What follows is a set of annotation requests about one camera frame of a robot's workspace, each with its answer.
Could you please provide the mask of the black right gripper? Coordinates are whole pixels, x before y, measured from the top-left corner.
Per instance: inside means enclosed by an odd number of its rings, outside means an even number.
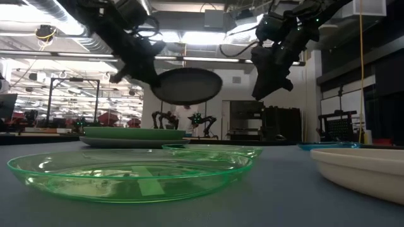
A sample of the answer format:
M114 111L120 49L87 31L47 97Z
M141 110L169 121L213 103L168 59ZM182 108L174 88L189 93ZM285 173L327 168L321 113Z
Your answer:
M251 50L251 61L257 69L257 79L252 97L261 100L276 90L293 90L291 80L287 79L288 68L297 61L308 41L319 40L316 9L294 9L285 11L287 34L276 47L275 60L270 48L255 46Z

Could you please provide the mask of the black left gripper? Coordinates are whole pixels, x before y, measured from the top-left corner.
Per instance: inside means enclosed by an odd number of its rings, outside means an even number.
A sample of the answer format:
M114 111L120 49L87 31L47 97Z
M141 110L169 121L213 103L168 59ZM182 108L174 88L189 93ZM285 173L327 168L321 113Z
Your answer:
M165 48L165 42L155 42L147 48L147 44L133 37L112 20L102 19L96 22L95 33L126 64L115 75L111 83L120 83L124 78L130 81L142 81L150 86L158 86L158 74L155 70L155 57Z

